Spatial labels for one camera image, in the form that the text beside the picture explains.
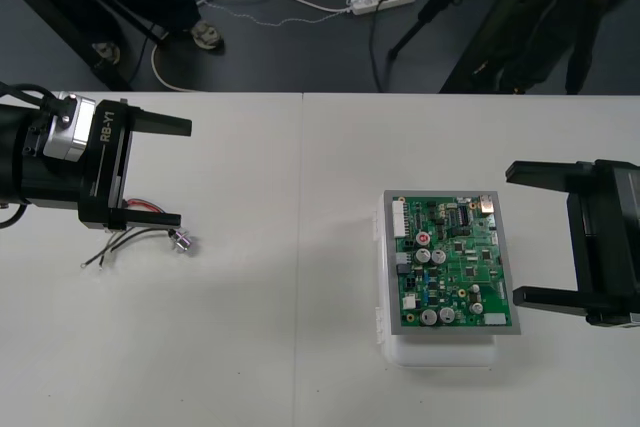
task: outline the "silver terminal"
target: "silver terminal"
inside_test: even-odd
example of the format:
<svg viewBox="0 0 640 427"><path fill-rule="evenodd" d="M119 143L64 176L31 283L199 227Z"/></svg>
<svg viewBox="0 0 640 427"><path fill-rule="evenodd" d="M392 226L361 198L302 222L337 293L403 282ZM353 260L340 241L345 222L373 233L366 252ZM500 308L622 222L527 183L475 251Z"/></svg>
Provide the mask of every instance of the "silver terminal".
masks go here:
<svg viewBox="0 0 640 427"><path fill-rule="evenodd" d="M60 118L60 122L58 122L58 116L53 116L43 152L47 157L77 162L89 142L96 103L91 99L67 92L61 92L58 95L59 99L67 97L77 100L76 111L71 118L66 115Z"/></svg>
<svg viewBox="0 0 640 427"><path fill-rule="evenodd" d="M187 237L186 232L180 232L179 230L171 234L170 239L175 244L179 253L186 252L191 248L191 244L193 244L193 241Z"/></svg>

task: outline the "gray floor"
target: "gray floor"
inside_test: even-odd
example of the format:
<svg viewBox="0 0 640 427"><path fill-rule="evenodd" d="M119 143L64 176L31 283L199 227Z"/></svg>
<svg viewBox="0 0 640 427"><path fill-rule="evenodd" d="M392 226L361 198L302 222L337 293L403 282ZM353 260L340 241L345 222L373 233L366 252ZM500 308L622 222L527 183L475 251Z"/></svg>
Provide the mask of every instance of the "gray floor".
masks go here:
<svg viewBox="0 0 640 427"><path fill-rule="evenodd" d="M344 0L311 0L341 7ZM494 0L464 0L427 26L401 54L390 78L392 92L438 92ZM382 12L376 49L384 54L414 22L426 0ZM21 0L0 0L0 79L35 82L50 89L105 90L88 68ZM319 11L289 0L218 0L216 5L266 22L318 19ZM629 0L603 23L585 94L640 94L640 0ZM315 25L263 27L228 12L202 8L224 33L224 55L199 51L175 39L158 53L162 76L174 85L206 91L373 92L368 55L370 16L342 15ZM127 76L141 45L125 27L130 45L121 70ZM133 83L136 90L163 90L149 55ZM562 94L566 61L533 93Z"/></svg>

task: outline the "metal leg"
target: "metal leg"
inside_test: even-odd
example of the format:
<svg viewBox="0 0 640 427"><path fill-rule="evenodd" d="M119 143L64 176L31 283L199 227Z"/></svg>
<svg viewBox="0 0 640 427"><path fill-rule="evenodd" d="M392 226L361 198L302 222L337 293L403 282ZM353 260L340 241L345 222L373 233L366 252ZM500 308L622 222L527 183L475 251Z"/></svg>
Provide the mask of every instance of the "metal leg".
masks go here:
<svg viewBox="0 0 640 427"><path fill-rule="evenodd" d="M82 33L58 10L51 0L24 1L78 54L109 90L122 92L133 90L118 70L93 50Z"/></svg>

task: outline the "white table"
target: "white table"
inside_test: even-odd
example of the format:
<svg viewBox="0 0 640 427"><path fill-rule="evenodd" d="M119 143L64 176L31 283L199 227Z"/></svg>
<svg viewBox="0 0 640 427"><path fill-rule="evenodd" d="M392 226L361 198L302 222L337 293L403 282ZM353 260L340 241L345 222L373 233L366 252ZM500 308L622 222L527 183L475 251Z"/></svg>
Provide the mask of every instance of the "white table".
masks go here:
<svg viewBox="0 0 640 427"><path fill-rule="evenodd" d="M194 120L191 139L136 134L127 193L183 214L199 255L154 239L81 271L106 239L74 212L0 233L2 425L637 423L637 330L520 309L491 370L387 365L370 220L385 189L496 189L515 285L574 288L565 196L504 171L640 163L636 99L127 97Z"/></svg>

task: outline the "robotic arm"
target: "robotic arm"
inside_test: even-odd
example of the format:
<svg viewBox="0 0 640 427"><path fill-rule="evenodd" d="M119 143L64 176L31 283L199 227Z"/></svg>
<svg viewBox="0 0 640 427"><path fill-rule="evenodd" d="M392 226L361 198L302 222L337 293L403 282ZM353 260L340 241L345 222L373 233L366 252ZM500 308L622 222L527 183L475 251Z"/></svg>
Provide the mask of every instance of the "robotic arm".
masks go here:
<svg viewBox="0 0 640 427"><path fill-rule="evenodd" d="M190 120L145 112L126 101L55 97L26 84L0 82L4 95L39 108L0 104L0 206L20 206L0 228L13 225L29 204L77 210L93 229L180 227L177 214L127 210L123 191L133 132L189 137Z"/></svg>

